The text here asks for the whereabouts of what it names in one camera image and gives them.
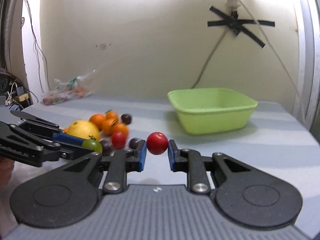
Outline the large yellow citrus fruit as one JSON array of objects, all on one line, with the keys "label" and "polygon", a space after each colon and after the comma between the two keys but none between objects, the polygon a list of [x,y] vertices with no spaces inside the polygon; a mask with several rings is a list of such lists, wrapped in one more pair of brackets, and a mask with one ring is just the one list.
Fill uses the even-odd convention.
[{"label": "large yellow citrus fruit", "polygon": [[76,120],[70,124],[67,134],[81,139],[100,139],[99,128],[90,121]]}]

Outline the orange mandarin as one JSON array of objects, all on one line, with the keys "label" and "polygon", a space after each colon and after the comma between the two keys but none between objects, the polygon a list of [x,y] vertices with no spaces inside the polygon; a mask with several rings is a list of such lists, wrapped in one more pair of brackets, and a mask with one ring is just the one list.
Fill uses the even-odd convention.
[{"label": "orange mandarin", "polygon": [[97,128],[101,129],[103,122],[106,120],[105,115],[104,114],[94,114],[90,117],[89,121],[93,124],[95,124],[95,126],[97,126]]},{"label": "orange mandarin", "polygon": [[109,136],[112,134],[112,129],[113,126],[116,125],[118,122],[118,119],[115,118],[109,118],[106,119],[102,125],[101,125],[101,131],[103,132],[104,135]]}]

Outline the red tomato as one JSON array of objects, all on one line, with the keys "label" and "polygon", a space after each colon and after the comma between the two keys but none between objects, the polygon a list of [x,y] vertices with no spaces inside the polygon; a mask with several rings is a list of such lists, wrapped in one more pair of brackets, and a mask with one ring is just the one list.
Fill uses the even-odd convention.
[{"label": "red tomato", "polygon": [[115,149],[120,150],[125,147],[127,141],[126,134],[122,132],[114,132],[111,135],[111,142]]},{"label": "red tomato", "polygon": [[146,142],[148,151],[153,155],[163,154],[168,148],[168,139],[160,132],[151,133]]}]

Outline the dark purple tomato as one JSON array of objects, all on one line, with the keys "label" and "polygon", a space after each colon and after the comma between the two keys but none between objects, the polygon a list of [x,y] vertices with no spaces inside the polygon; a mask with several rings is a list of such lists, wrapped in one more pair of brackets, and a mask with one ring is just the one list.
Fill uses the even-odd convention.
[{"label": "dark purple tomato", "polygon": [[103,157],[110,156],[113,152],[112,144],[108,140],[101,140],[100,144],[102,146]]},{"label": "dark purple tomato", "polygon": [[129,142],[129,147],[130,147],[131,149],[135,150],[135,149],[138,147],[139,143],[140,143],[140,139],[134,137],[134,138],[132,138],[132,139],[130,140],[130,142]]},{"label": "dark purple tomato", "polygon": [[125,123],[126,125],[131,124],[131,122],[132,122],[132,115],[131,115],[131,114],[127,114],[127,113],[122,114],[122,115],[121,115],[121,121],[122,121],[123,123]]}]

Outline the plastic bag of fruit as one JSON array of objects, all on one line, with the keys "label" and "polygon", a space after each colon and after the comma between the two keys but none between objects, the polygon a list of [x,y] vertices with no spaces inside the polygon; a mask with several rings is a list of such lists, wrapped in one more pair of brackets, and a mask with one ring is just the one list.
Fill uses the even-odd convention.
[{"label": "plastic bag of fruit", "polygon": [[42,95],[42,103],[50,106],[92,95],[96,75],[97,70],[93,70],[85,75],[77,76],[68,82],[55,79],[56,87]]}]

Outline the green plastic basin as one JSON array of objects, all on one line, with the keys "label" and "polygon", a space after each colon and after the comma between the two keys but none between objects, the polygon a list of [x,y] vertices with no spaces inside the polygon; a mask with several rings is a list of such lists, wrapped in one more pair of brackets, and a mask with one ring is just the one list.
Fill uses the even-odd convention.
[{"label": "green plastic basin", "polygon": [[170,91],[168,99],[188,134],[206,135],[243,129],[258,102],[229,88]]}]

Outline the black tape cross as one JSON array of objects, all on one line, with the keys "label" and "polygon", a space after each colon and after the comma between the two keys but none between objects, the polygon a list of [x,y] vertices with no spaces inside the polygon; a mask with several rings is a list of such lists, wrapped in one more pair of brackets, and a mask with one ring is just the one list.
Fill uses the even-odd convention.
[{"label": "black tape cross", "polygon": [[239,15],[236,10],[232,11],[230,15],[227,15],[221,10],[217,9],[216,7],[211,6],[209,11],[219,16],[220,20],[208,21],[207,27],[226,26],[227,28],[231,29],[231,31],[235,36],[238,36],[240,33],[244,33],[256,44],[258,44],[261,48],[265,47],[265,43],[260,38],[254,35],[246,27],[244,27],[245,24],[257,25],[257,23],[254,20],[238,19]]}]

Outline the window frame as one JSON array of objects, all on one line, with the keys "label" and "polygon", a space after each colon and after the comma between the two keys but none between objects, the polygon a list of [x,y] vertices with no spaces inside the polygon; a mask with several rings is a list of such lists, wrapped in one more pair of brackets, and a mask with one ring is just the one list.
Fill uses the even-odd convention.
[{"label": "window frame", "polygon": [[299,64],[293,115],[312,131],[319,124],[319,0],[296,0]]}]

